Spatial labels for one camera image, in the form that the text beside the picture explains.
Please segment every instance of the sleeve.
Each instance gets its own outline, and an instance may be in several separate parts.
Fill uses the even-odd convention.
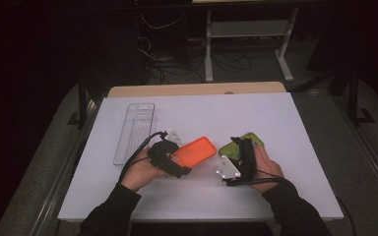
[[[131,213],[140,198],[140,195],[117,184],[108,199],[82,222],[79,235],[127,235]]]
[[[263,198],[271,205],[276,223],[282,226],[281,236],[332,235],[317,209],[292,188],[278,184]]]

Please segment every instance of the orange phone case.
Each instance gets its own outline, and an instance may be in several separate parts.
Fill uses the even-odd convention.
[[[213,156],[217,149],[206,137],[201,137],[177,150],[172,154],[174,161],[180,166],[194,167],[201,161]]]

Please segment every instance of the table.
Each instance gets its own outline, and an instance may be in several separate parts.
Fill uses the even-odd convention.
[[[273,92],[266,92],[261,87]],[[147,96],[135,93],[151,91]],[[342,211],[309,141],[289,93],[278,83],[238,83],[113,88],[101,105],[91,135],[58,217],[83,220],[104,202],[117,182],[120,166],[113,158],[130,103],[156,104],[157,129],[176,130],[189,143],[209,138],[216,148],[231,136],[254,132],[269,156],[283,168],[300,196],[323,219],[343,218]],[[124,97],[118,97],[124,91]],[[191,93],[175,95],[179,92]],[[231,94],[217,94],[231,91]],[[134,222],[263,221],[273,218],[270,206],[247,186],[227,187],[216,170],[217,155],[187,176],[158,178],[142,189]]]

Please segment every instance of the person's left hand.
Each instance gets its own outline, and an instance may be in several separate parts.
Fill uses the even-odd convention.
[[[137,192],[158,176],[169,176],[163,170],[153,166],[148,159],[148,148],[143,149],[133,161],[121,181],[121,185]]]

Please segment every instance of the green object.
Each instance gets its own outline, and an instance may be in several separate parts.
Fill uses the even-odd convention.
[[[249,132],[240,137],[241,140],[243,139],[251,139],[254,143],[258,146],[263,146],[264,143],[252,132]],[[235,142],[231,142],[224,147],[221,147],[218,151],[219,155],[226,155],[229,159],[238,160],[238,145]]]

